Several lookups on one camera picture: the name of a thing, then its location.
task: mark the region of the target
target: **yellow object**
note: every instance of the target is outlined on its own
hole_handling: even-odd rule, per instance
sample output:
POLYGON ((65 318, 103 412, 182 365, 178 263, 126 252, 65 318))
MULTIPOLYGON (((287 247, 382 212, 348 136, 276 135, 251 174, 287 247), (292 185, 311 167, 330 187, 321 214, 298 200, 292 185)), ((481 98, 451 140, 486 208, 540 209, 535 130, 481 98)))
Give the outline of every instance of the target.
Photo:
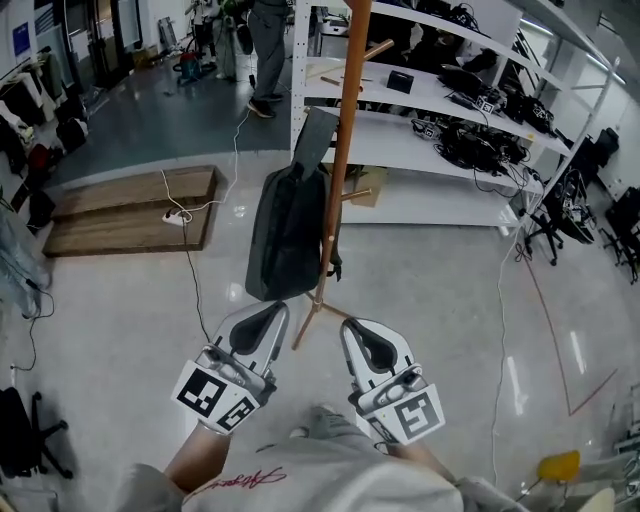
POLYGON ((556 482, 569 482, 580 471, 580 452, 561 453, 545 457, 538 464, 538 478, 556 482))

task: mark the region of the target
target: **white cable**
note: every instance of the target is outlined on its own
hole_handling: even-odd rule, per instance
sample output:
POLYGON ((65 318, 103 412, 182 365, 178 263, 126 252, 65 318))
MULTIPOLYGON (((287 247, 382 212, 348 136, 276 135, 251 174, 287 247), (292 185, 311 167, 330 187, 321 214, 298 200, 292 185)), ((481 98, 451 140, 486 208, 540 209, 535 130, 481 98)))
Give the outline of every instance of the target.
POLYGON ((500 264, 500 275, 498 276, 498 297, 500 299, 500 309, 502 310, 502 355, 500 357, 500 380, 498 381, 498 391, 496 393, 496 401, 493 407, 493 423, 491 424, 491 464, 493 467, 493 486, 498 487, 498 470, 496 469, 496 423, 498 422, 498 404, 500 403, 500 395, 502 394, 502 382, 504 381, 504 363, 507 358, 507 348, 505 347, 505 340, 507 337, 507 324, 505 320, 505 310, 504 310, 504 301, 502 300, 502 289, 500 285, 502 284, 502 273, 504 270, 504 264, 507 262, 511 251, 516 246, 518 242, 518 235, 520 234, 520 229, 522 226, 519 226, 513 235, 513 243, 507 254, 505 255, 502 263, 500 264))
POLYGON ((207 206, 209 206, 210 204, 225 204, 227 202, 227 197, 229 197, 229 192, 231 192, 231 189, 235 186, 235 184, 238 182, 238 137, 240 136, 240 128, 242 127, 242 125, 247 121, 247 119, 249 119, 249 113, 251 111, 247 109, 247 115, 244 116, 244 119, 240 122, 240 124, 238 125, 238 127, 236 128, 236 134, 233 137, 233 150, 235 152, 236 155, 236 159, 235 159, 235 165, 233 167, 233 172, 234 172, 234 178, 233 178, 233 182, 231 183, 231 185, 227 188, 227 191, 224 194, 224 197, 222 198, 222 201, 209 201, 207 204, 203 204, 202 206, 199 206, 198 208, 191 208, 190 210, 187 210, 184 206, 182 206, 178 201, 176 201, 175 199, 173 199, 171 197, 171 192, 169 190, 169 184, 167 183, 167 176, 164 172, 164 169, 160 169, 160 172, 162 173, 162 177, 164 179, 164 186, 167 189, 167 197, 169 198, 169 201, 171 201, 173 204, 175 204, 178 208, 180 208, 180 210, 184 213, 186 213, 187 215, 189 215, 189 220, 187 220, 187 224, 189 222, 191 222, 191 220, 193 219, 193 215, 191 215, 191 212, 197 212, 200 210, 204 210, 207 206))

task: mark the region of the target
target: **blue sign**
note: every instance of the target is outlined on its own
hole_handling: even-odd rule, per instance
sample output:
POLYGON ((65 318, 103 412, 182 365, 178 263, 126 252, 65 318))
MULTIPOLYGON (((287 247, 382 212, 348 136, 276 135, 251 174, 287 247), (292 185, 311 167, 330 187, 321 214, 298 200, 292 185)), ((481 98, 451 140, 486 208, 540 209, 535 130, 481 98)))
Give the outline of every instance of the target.
POLYGON ((13 29, 13 54, 18 57, 24 52, 29 51, 30 48, 29 24, 23 23, 19 27, 13 29))

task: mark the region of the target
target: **wooden platform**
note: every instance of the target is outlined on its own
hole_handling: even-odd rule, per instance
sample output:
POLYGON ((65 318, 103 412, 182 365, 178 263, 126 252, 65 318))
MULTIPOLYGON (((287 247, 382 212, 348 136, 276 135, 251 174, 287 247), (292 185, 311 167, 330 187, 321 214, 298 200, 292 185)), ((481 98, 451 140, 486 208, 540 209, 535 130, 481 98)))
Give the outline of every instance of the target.
MULTIPOLYGON (((213 197, 216 186, 213 166, 174 169, 165 171, 165 174, 171 197, 183 206, 204 204, 213 197)), ((56 206, 52 218, 171 204, 162 174, 158 171, 71 190, 56 206)))
MULTIPOLYGON (((167 181, 172 197, 184 206, 206 204, 216 188, 213 167, 168 171, 167 181)), ((193 212, 186 243, 181 226, 162 221, 171 206, 159 172, 74 190, 56 208, 43 252, 56 258, 202 250, 211 205, 193 212)))

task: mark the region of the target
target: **tiled floor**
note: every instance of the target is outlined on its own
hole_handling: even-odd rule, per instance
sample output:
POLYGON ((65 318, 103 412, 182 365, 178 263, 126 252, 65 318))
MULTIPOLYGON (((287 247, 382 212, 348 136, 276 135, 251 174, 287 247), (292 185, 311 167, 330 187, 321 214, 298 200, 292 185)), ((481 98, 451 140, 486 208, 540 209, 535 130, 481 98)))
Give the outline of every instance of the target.
MULTIPOLYGON (((211 161, 231 175, 232 155, 211 161)), ((254 302, 243 283, 256 206, 265 174, 287 161, 284 151, 242 154, 238 184, 215 213, 205 250, 193 255, 209 332, 254 302)), ((340 243, 344 277, 331 281, 327 301, 404 334, 426 378, 437 384, 447 420, 425 442, 454 473, 493 480, 502 336, 496 285, 511 239, 484 228, 345 226, 340 243)), ((531 270, 513 261, 515 252, 505 264, 507 358, 496 466, 498 486, 511 495, 530 483, 544 455, 574 448, 586 459, 607 453, 612 406, 638 380, 640 287, 629 286, 601 245, 599 238, 592 246, 568 240, 551 267, 536 241, 531 270)), ((163 467, 192 425, 169 394, 185 360, 205 341, 194 284, 181 253, 84 257, 55 262, 52 293, 56 313, 36 324, 38 363, 18 376, 19 386, 25 396, 39 389, 70 424, 63 459, 77 478, 63 484, 61 509, 102 511, 123 467, 135 461, 163 467)), ((298 298, 289 306, 286 347, 309 303, 298 298)), ((31 358, 29 324, 14 312, 5 325, 2 385, 11 361, 31 358)), ((338 318, 323 313, 298 352, 283 350, 274 367, 279 391, 240 428, 232 451, 282 438, 317 402, 351 414, 338 326, 338 318)))
MULTIPOLYGON (((218 80, 213 72, 178 87, 174 62, 136 72, 109 91, 89 119, 87 142, 60 161, 50 184, 168 158, 233 151, 233 133, 253 94, 249 75, 252 66, 256 72, 256 56, 238 56, 235 84, 218 80)), ((280 82, 277 92, 284 101, 274 105, 276 119, 250 116, 240 151, 289 148, 291 102, 285 87, 291 84, 290 59, 280 82)))

